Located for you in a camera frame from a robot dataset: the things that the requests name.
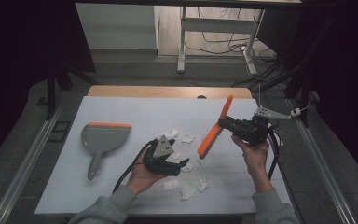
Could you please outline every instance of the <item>metal bracket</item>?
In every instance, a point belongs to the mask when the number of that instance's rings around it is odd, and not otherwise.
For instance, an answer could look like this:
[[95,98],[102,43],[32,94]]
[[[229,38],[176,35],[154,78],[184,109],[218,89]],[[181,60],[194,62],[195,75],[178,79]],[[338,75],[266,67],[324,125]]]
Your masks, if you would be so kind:
[[284,115],[278,112],[275,112],[270,109],[266,109],[263,106],[260,106],[257,108],[257,110],[254,112],[255,115],[267,119],[291,119],[289,115]]
[[173,153],[173,149],[170,143],[168,142],[167,137],[165,137],[165,135],[162,135],[158,140],[158,144],[153,154],[153,158],[171,155],[172,153]]

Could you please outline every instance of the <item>black wall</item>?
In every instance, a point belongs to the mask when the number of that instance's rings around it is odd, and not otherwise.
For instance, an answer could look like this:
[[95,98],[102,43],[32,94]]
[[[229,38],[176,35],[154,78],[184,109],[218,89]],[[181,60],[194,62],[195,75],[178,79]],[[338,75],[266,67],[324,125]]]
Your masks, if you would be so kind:
[[0,0],[0,146],[53,64],[94,71],[75,4]]
[[339,13],[314,67],[311,86],[321,97],[317,109],[358,162],[358,0],[348,1]]

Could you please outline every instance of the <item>person's left hand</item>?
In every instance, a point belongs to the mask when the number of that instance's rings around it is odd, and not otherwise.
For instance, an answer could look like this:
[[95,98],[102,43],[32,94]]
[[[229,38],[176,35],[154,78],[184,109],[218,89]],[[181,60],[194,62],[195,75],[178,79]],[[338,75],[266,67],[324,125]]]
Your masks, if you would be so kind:
[[146,151],[147,149],[142,153],[138,161],[132,167],[130,179],[126,185],[135,194],[139,194],[149,189],[156,181],[167,177],[166,175],[153,174],[146,169],[146,167],[142,164]]

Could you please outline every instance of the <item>orange brush handle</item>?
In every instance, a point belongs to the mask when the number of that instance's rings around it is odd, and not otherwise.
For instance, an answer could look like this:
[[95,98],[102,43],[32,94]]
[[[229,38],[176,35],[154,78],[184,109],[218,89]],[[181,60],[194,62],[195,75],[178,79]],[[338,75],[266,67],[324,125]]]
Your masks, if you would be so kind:
[[[220,119],[225,119],[229,108],[231,107],[231,102],[233,99],[233,95],[229,95],[225,105],[223,106],[222,113],[220,114]],[[220,134],[222,131],[222,127],[216,122],[212,129],[208,132],[204,140],[202,141],[201,145],[197,152],[199,153],[200,157],[204,158],[205,155],[208,153],[208,150],[211,148],[214,140],[216,139],[217,135]]]
[[222,128],[217,123],[215,123],[212,129],[205,136],[204,140],[199,146],[199,149],[197,150],[201,157],[205,157],[206,153],[208,153],[208,150],[213,144],[214,139],[216,139],[217,135],[220,133],[221,129]]

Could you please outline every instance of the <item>metal frame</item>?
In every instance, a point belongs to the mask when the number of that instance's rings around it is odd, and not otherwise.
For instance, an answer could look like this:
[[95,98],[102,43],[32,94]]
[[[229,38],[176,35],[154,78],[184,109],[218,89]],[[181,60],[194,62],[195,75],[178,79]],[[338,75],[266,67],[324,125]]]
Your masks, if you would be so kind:
[[243,56],[245,57],[246,66],[251,75],[256,75],[257,71],[252,60],[250,52],[258,27],[263,17],[264,10],[257,10],[258,14],[254,21],[241,20],[223,20],[223,19],[203,19],[203,18],[186,18],[186,7],[181,7],[181,34],[178,56],[178,73],[185,72],[185,35],[186,32],[211,32],[211,33],[233,33],[233,34],[248,34],[249,42],[246,48],[243,49]]
[[67,94],[62,94],[62,99],[60,101],[57,110],[51,116],[50,120],[46,120],[39,133],[37,134],[34,142],[32,143],[30,149],[28,150],[27,155],[21,163],[21,166],[17,173],[15,174],[13,180],[5,192],[5,195],[2,197],[0,202],[0,223],[6,223],[13,207],[19,198],[22,189],[25,186],[25,183],[28,180],[29,175],[34,169],[37,159],[39,158],[40,153],[42,152],[43,147],[48,140],[48,136],[51,130],[54,127],[55,122],[58,119],[58,116],[61,114],[63,106],[67,101]]
[[[290,107],[294,108],[291,100],[287,99],[286,103]],[[353,212],[344,197],[344,194],[342,193],[336,179],[333,177],[333,174],[331,174],[330,169],[328,168],[328,165],[324,160],[324,156],[312,136],[310,128],[307,128],[301,121],[301,119],[296,118],[295,120],[297,128],[301,133],[301,136],[307,146],[307,149],[310,151],[310,155],[313,158],[313,162],[315,163],[315,166],[318,169],[319,174],[321,175],[321,178],[327,188],[327,191],[332,197],[333,203],[336,206],[336,209],[338,211],[339,216],[341,217],[342,222],[345,224],[357,223],[356,218],[354,217]]]

